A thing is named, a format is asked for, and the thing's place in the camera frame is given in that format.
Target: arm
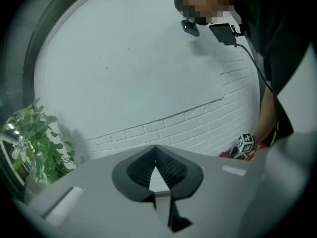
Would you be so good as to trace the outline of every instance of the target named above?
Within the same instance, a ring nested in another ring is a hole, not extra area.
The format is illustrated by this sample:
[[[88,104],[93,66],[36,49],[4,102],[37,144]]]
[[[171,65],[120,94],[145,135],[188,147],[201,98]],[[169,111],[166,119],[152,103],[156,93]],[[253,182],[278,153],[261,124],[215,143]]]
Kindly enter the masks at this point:
[[[262,99],[261,113],[259,125],[253,135],[254,145],[260,144],[271,132],[276,123],[275,107],[273,102],[273,94],[265,87]]]

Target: person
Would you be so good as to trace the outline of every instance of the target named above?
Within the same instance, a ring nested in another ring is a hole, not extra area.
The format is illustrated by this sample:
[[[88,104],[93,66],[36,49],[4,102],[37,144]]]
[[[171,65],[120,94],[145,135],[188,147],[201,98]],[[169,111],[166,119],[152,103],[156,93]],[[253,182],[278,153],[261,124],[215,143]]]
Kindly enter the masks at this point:
[[[274,128],[276,139],[293,133],[292,125],[277,95],[289,81],[301,62],[310,42],[305,17],[304,2],[300,0],[174,0],[177,10],[193,17],[198,24],[206,24],[211,17],[234,10],[240,15],[249,38],[263,59],[264,76],[272,88],[266,86],[262,99],[259,124],[253,134],[254,145],[261,143]]]

